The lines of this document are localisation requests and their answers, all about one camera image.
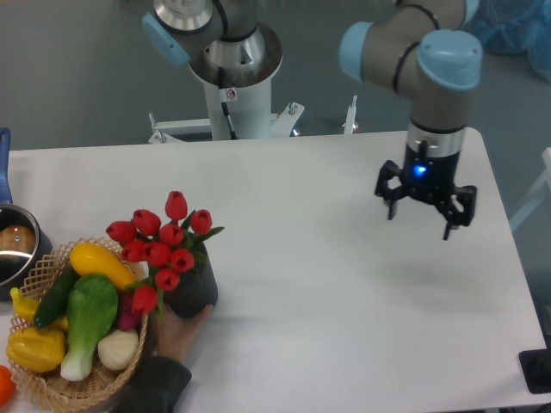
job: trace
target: dark sleeve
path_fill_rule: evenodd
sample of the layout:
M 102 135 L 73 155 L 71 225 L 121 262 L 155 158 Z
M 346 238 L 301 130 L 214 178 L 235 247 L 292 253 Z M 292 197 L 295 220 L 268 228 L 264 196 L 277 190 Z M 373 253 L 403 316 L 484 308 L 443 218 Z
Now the dark sleeve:
M 124 387 L 111 413 L 171 413 L 190 380 L 191 373 L 182 364 L 167 357 L 149 357 Z

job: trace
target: yellow bell pepper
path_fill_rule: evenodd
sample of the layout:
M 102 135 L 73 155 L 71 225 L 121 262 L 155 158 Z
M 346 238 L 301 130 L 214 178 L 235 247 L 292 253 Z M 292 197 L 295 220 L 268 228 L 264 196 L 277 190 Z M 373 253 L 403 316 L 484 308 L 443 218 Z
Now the yellow bell pepper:
M 119 291 L 136 282 L 132 271 L 113 252 L 96 243 L 77 244 L 71 250 L 69 260 L 80 276 L 103 274 Z
M 65 336 L 59 330 L 26 327 L 9 335 L 6 355 L 33 372 L 49 372 L 65 357 Z
M 33 316 L 36 313 L 39 301 L 36 299 L 25 297 L 23 294 L 21 294 L 21 291 L 17 287 L 13 287 L 11 290 L 9 290 L 9 295 L 11 295 L 11 299 L 13 301 L 14 313 L 26 322 L 32 323 Z M 69 328 L 67 317 L 59 317 L 57 320 L 55 320 L 55 322 L 53 322 L 51 327 L 56 330 L 67 331 Z

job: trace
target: blue led light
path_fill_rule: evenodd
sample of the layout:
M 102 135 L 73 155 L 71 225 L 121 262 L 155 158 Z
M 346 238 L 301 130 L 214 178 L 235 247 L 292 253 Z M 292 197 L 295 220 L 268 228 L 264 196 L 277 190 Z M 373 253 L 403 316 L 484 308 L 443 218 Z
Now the blue led light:
M 417 178 L 420 178 L 421 176 L 423 176 L 426 173 L 426 171 L 427 171 L 427 167 L 423 165 L 415 165 L 413 167 L 413 174 Z

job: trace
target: fake vegetable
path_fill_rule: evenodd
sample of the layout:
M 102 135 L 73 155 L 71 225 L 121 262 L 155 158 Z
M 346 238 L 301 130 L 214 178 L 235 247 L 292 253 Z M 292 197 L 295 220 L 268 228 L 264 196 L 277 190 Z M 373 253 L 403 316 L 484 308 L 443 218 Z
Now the fake vegetable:
M 96 243 L 80 243 L 69 255 L 71 265 L 81 276 L 91 274 L 106 275 L 115 288 L 124 291 L 126 286 L 136 282 L 136 278 L 119 258 L 110 250 Z
M 97 354 L 106 368 L 127 368 L 138 351 L 139 338 L 136 330 L 115 330 L 97 345 Z
M 139 314 L 132 311 L 132 293 L 123 293 L 119 299 L 119 314 L 117 315 L 117 327 L 121 330 L 135 329 L 141 320 Z
M 15 383 L 11 381 L 11 373 L 6 366 L 0 365 L 0 407 L 8 404 L 14 394 Z
M 61 363 L 61 377 L 79 381 L 90 374 L 96 345 L 114 322 L 118 304 L 119 295 L 105 275 L 77 281 L 69 294 L 69 352 Z
M 80 277 L 71 265 L 67 265 L 46 292 L 33 317 L 33 325 L 44 329 L 67 311 L 69 293 Z
M 32 323 L 36 310 L 39 307 L 39 302 L 36 299 L 25 297 L 17 287 L 13 287 L 9 290 L 9 295 L 11 295 L 11 299 L 13 300 L 15 314 L 26 322 Z M 62 316 L 54 320 L 55 321 L 51 324 L 52 328 L 67 331 L 67 317 Z
M 9 335 L 6 355 L 33 372 L 49 372 L 63 361 L 65 336 L 59 330 L 39 331 L 26 327 Z

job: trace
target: cucumber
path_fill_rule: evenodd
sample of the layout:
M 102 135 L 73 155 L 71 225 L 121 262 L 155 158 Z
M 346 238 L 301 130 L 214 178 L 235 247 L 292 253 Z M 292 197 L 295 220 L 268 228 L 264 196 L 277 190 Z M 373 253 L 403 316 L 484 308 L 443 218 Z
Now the cucumber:
M 71 264 L 67 264 L 38 304 L 33 317 L 35 328 L 44 329 L 57 320 L 59 316 L 65 314 L 69 293 L 79 279 L 80 275 L 77 274 L 77 271 L 74 270 Z

